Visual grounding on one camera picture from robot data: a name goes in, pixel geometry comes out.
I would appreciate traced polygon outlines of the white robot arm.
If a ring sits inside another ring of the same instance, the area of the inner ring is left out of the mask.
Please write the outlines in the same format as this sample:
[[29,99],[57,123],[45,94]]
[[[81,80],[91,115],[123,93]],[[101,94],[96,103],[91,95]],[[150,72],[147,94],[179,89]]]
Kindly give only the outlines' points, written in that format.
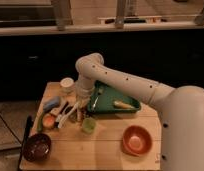
[[99,53],[79,58],[77,95],[87,99],[96,81],[150,106],[162,126],[162,171],[204,171],[204,88],[166,84],[113,70]]

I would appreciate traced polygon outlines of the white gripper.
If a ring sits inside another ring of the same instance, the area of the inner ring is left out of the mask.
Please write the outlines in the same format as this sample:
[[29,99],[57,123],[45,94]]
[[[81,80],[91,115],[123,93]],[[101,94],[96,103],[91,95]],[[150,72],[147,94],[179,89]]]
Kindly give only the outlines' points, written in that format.
[[80,86],[75,87],[76,90],[76,100],[78,102],[79,108],[84,108],[90,101],[91,95],[94,92],[94,89],[84,89]]

